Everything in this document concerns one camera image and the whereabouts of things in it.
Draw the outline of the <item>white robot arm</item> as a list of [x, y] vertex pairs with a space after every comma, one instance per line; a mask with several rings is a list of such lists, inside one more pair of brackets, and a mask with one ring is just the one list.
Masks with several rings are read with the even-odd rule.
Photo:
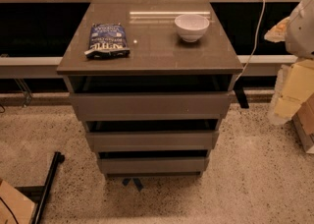
[[277, 74], [268, 119], [273, 125], [289, 121], [314, 93], [314, 0], [301, 0], [291, 14], [266, 32], [271, 42], [283, 41], [286, 51], [297, 58]]

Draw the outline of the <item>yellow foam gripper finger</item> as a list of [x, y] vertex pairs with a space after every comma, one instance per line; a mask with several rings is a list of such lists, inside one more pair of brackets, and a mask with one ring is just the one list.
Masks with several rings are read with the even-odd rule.
[[286, 17], [279, 21], [276, 25], [274, 25], [270, 30], [265, 33], [264, 39], [274, 43], [284, 41], [288, 22], [289, 17]]
[[314, 61], [301, 59], [291, 66], [282, 65], [278, 71], [275, 90], [268, 111], [273, 125], [283, 125], [314, 93]]

